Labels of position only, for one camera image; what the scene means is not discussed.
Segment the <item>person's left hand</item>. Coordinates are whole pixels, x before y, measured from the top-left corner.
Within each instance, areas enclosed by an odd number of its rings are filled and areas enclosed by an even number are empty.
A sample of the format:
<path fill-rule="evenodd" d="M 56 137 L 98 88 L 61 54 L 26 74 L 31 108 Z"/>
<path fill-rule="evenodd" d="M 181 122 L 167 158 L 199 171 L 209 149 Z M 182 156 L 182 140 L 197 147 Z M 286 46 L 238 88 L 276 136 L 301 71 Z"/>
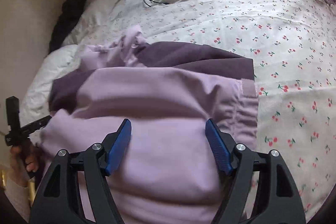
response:
<path fill-rule="evenodd" d="M 27 141 L 10 149 L 9 178 L 17 185 L 26 187 L 29 180 L 28 173 L 35 173 L 39 168 L 35 146 Z"/>

